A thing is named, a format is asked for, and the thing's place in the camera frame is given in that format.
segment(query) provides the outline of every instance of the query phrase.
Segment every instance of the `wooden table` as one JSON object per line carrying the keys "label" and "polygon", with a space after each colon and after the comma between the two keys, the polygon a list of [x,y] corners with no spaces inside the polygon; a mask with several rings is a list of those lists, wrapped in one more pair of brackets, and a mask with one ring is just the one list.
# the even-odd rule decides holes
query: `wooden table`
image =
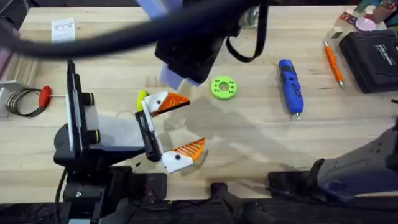
{"label": "wooden table", "polygon": [[[154,119],[166,149],[206,137],[204,162],[169,175],[167,198],[205,198],[212,182],[227,182],[240,197],[267,197],[266,175],[275,170],[307,170],[318,158],[336,157],[378,137],[394,123],[397,93],[364,95],[341,68],[346,88],[336,84],[326,63],[322,38],[344,6],[272,7],[263,55],[247,65],[221,54],[201,87],[184,84],[180,93],[190,106]],[[77,37],[88,37],[147,19],[140,8],[33,8],[21,34],[50,40],[51,21],[75,18]],[[244,30],[234,45],[251,55],[256,31]],[[280,92],[277,63],[291,59],[305,98],[301,121],[292,121]],[[158,82],[162,62],[154,48],[77,60],[85,91],[92,91],[100,114],[134,119],[140,89],[164,90]],[[42,61],[36,87],[50,85],[55,95],[66,92],[66,62]],[[238,94],[218,101],[209,81],[228,75],[238,83]],[[53,162],[53,137],[66,123],[65,102],[54,99],[40,116],[11,116],[0,121],[0,203],[53,201],[62,167]],[[164,172],[161,163],[145,156],[122,162],[137,172]]]}

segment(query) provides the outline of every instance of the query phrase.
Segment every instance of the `paper tag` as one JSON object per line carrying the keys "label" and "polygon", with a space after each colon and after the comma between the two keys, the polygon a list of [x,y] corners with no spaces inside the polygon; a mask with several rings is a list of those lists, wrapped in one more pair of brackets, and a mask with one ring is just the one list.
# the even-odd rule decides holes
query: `paper tag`
{"label": "paper tag", "polygon": [[51,41],[53,43],[67,42],[75,40],[75,20],[74,18],[52,21]]}

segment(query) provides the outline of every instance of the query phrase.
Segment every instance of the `orange pen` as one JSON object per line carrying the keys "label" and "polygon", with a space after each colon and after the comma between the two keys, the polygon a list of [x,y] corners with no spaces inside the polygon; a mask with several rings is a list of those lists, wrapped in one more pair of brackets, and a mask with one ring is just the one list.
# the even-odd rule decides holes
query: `orange pen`
{"label": "orange pen", "polygon": [[326,41],[325,41],[325,52],[326,55],[328,56],[329,64],[333,71],[333,74],[335,74],[336,81],[338,82],[340,87],[344,88],[343,77],[341,76],[341,73],[336,65],[336,58],[333,55],[333,52],[331,51],[331,48],[328,45],[328,42]]}

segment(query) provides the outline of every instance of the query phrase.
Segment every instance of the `green ring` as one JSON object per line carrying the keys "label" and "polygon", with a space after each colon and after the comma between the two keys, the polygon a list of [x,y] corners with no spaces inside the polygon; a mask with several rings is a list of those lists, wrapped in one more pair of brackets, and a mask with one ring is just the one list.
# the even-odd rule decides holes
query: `green ring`
{"label": "green ring", "polygon": [[[220,84],[223,84],[226,89],[222,90],[220,88]],[[216,77],[210,83],[210,91],[216,99],[229,100],[234,97],[238,91],[238,85],[236,84],[235,80],[230,77]]]}

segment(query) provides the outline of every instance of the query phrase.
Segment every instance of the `blue rotary tool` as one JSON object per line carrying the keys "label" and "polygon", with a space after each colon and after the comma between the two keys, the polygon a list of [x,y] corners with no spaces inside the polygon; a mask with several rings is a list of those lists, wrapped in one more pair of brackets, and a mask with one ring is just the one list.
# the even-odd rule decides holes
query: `blue rotary tool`
{"label": "blue rotary tool", "polygon": [[279,62],[280,75],[282,77],[285,102],[290,114],[295,114],[300,119],[300,113],[304,109],[304,100],[301,95],[301,86],[297,73],[294,70],[290,60],[281,60]]}

